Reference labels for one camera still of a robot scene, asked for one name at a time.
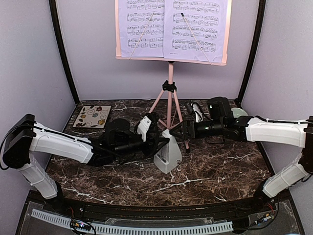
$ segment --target white perforated strip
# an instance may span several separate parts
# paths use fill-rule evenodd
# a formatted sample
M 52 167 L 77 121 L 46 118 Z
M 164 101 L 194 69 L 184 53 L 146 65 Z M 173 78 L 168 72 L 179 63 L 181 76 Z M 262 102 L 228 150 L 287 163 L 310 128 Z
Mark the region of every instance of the white perforated strip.
M 34 218 L 70 229 L 70 218 L 33 209 Z M 92 223 L 97 235 L 210 235 L 233 231 L 232 222 L 185 228 L 131 228 Z

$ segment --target sheet of paper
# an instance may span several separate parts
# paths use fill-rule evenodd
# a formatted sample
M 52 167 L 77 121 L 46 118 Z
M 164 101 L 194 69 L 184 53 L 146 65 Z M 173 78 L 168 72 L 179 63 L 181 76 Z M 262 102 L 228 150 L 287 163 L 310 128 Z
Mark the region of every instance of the sheet of paper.
M 122 56 L 134 51 L 132 57 L 163 57 L 164 0 L 119 0 L 118 5 Z
M 206 58 L 208 57 L 210 62 L 221 62 L 227 2 L 227 0 L 165 0 L 164 57 L 199 61 L 208 61 Z

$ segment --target brown marble tabletop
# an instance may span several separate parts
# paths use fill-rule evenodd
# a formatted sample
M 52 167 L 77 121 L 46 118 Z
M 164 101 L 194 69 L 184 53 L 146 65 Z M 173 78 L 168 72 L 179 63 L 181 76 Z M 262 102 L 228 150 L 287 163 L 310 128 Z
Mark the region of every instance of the brown marble tabletop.
M 111 105 L 107 120 L 127 119 L 134 126 L 149 111 L 153 100 L 83 101 L 75 109 L 65 133 L 97 138 L 104 129 L 74 128 L 84 105 Z M 156 112 L 166 120 L 166 100 Z M 192 119 L 183 107 L 183 117 Z M 198 100 L 204 112 L 205 101 Z M 52 156 L 47 173 L 58 181 L 66 198 L 127 206 L 190 206 L 252 197 L 260 182 L 270 176 L 255 143 L 191 140 L 191 153 L 179 143 L 182 163 L 169 174 L 162 173 L 153 158 L 119 165 L 92 167 L 71 159 Z

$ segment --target floral coaster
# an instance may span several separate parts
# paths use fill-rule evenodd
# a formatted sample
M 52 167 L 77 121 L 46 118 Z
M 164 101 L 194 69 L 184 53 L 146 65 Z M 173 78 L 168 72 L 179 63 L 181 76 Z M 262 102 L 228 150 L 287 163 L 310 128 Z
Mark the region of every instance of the floral coaster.
M 111 106 L 88 105 L 83 106 L 73 127 L 104 128 Z

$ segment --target white wall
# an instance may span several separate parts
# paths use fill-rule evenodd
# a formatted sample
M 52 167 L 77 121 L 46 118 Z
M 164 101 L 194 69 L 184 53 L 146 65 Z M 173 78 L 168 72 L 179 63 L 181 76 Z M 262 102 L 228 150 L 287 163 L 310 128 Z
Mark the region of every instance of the white wall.
M 58 0 L 59 17 L 81 100 L 156 98 L 167 62 L 115 58 L 114 0 Z M 234 0 L 225 67 L 175 63 L 179 98 L 236 98 L 251 48 L 258 0 Z
M 251 115 L 306 119 L 313 115 L 313 1 L 268 1 L 260 45 L 244 98 Z M 300 149 L 265 143 L 275 171 Z M 306 234 L 313 234 L 313 180 L 291 188 Z
M 74 109 L 48 0 L 0 1 L 0 107 L 0 139 L 26 113 L 62 130 Z M 0 234 L 15 234 L 29 189 L 16 170 L 0 171 Z

